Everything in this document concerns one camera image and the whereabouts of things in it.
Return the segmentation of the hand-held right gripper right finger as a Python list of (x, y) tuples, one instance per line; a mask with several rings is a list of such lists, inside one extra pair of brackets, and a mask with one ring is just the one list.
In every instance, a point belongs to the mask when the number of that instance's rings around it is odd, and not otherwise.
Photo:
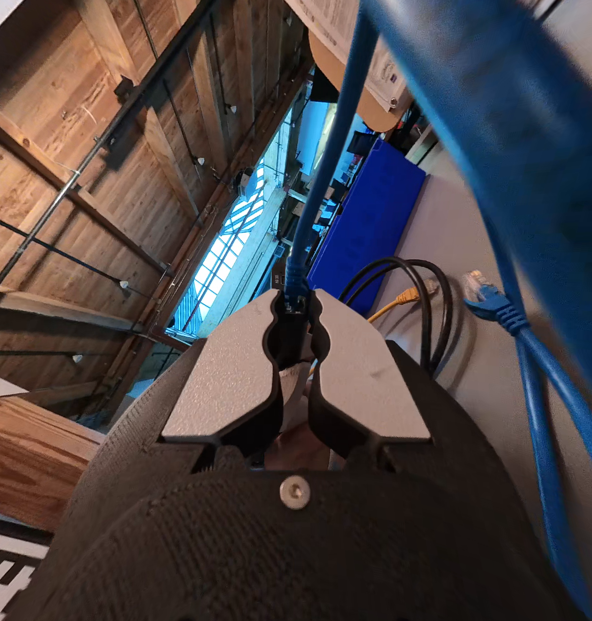
[(308, 397), (315, 436), (341, 457), (358, 447), (425, 443), (431, 433), (384, 338), (322, 289), (311, 293), (317, 365)]

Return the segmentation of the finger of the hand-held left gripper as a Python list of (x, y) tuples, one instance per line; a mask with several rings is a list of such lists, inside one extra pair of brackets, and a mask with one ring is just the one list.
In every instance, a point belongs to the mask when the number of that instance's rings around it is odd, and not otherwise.
[(309, 374), (309, 363), (299, 362), (279, 372), (284, 400), (283, 423), (280, 432), (290, 431), (307, 421), (308, 401), (305, 387)]

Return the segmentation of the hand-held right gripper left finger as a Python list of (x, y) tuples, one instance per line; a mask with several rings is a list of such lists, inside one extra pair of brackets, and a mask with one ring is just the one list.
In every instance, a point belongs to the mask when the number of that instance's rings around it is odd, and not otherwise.
[(172, 443), (271, 444), (283, 423), (283, 397), (269, 336), (278, 319), (272, 289), (209, 335), (162, 437)]

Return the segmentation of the small black network adapter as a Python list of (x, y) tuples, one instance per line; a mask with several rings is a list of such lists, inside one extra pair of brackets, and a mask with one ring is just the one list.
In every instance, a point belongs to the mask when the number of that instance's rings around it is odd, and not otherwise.
[(283, 295), (275, 302), (274, 311), (276, 324), (270, 329), (268, 346), (278, 370), (283, 371), (305, 359), (303, 347), (309, 321), (307, 313), (286, 309)]

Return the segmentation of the grey desk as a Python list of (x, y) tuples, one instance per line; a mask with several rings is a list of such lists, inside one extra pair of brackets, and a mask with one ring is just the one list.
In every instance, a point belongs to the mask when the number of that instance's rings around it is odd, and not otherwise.
[[(486, 228), (470, 187), (444, 146), (411, 150), (425, 171), (422, 193), (396, 249), (401, 258), (431, 261), (454, 287), (457, 306), (450, 351), (437, 376), (486, 435), (509, 471), (545, 546), (542, 510), (524, 392), (513, 339), (474, 317), (462, 301), (462, 278), (474, 269), (502, 288)], [(570, 528), (592, 595), (592, 461), (556, 390), (544, 389)]]

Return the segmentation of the large paned window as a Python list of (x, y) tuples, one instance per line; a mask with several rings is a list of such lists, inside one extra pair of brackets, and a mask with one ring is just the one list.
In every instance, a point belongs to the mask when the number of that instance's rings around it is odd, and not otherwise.
[(203, 321), (233, 271), (267, 203), (269, 190), (266, 190), (264, 158), (259, 160), (253, 171), (252, 184), (252, 191), (247, 191), (232, 206), (197, 268), (166, 329), (169, 336), (184, 342), (199, 336)]

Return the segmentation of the blue plastic bin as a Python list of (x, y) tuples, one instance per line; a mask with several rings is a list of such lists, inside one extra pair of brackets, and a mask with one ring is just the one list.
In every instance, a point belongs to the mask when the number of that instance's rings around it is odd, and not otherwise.
[(422, 169), (377, 139), (307, 276), (338, 298), (372, 261), (393, 256), (425, 181)]

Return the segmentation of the wooden beam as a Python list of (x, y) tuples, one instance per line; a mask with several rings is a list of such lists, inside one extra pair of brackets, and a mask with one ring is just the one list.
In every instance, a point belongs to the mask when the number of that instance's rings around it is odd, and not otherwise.
[(55, 532), (104, 439), (20, 397), (0, 397), (0, 514)]

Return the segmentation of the black white marker sheet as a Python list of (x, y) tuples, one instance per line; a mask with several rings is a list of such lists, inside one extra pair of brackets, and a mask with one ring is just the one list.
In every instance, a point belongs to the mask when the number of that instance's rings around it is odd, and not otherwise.
[(0, 620), (27, 588), (51, 540), (50, 532), (0, 515)]

